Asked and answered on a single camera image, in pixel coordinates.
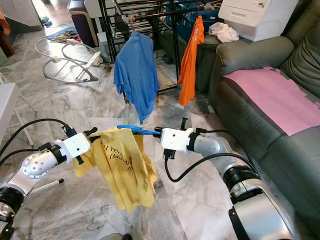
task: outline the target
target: white printer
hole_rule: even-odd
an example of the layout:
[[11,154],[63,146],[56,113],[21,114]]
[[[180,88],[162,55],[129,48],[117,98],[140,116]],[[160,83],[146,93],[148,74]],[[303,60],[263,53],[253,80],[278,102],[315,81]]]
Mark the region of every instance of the white printer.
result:
[[253,42],[280,36],[298,0],[223,0],[219,18]]

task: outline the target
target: gray leather sofa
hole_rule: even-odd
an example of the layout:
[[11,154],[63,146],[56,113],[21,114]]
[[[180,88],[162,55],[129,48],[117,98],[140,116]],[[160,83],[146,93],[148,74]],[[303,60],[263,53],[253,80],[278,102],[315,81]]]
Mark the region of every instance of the gray leather sofa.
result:
[[320,103],[320,0],[300,0],[284,36],[217,45],[208,91],[222,122],[320,238],[320,126],[287,136],[239,86],[221,77],[265,66],[280,68]]

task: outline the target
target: blue t-shirt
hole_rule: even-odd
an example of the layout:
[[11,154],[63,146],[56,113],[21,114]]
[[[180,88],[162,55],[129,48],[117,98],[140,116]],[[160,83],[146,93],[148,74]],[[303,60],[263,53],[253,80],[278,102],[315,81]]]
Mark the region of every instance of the blue t-shirt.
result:
[[127,99],[134,104],[142,124],[152,113],[160,88],[150,37],[132,31],[116,56],[113,83],[118,93],[125,92]]

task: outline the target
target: pink paper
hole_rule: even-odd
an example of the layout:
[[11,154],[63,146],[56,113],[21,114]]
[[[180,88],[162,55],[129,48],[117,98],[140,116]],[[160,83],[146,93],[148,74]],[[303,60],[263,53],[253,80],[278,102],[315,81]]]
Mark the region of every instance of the pink paper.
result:
[[288,136],[320,125],[319,105],[278,71],[238,70],[224,77],[236,82]]

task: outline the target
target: orange t-shirt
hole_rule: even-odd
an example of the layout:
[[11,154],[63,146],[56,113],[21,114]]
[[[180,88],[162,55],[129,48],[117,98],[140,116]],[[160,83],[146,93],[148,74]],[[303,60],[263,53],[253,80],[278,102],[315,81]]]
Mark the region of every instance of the orange t-shirt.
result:
[[181,62],[181,75],[178,83],[182,84],[179,103],[183,106],[186,106],[189,100],[195,97],[197,48],[205,40],[204,31],[200,15],[194,23],[192,35]]

